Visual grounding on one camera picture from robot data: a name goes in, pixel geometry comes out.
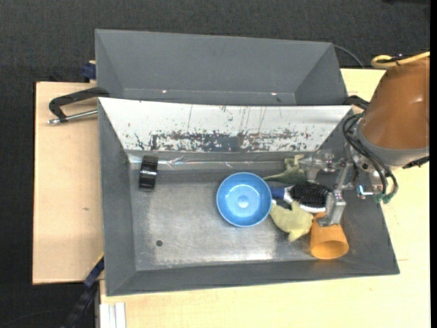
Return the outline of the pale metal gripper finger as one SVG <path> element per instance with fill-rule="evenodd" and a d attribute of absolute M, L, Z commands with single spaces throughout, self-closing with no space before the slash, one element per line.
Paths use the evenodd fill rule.
<path fill-rule="evenodd" d="M 328 193 L 325 215 L 317 219 L 318 225 L 320 227 L 339 225 L 345 208 L 346 201 L 341 192 L 333 191 Z"/>
<path fill-rule="evenodd" d="M 342 159 L 336 159 L 333 153 L 315 153 L 300 159 L 300 168 L 308 181 L 316 181 L 319 172 L 335 172 L 342 166 Z"/>

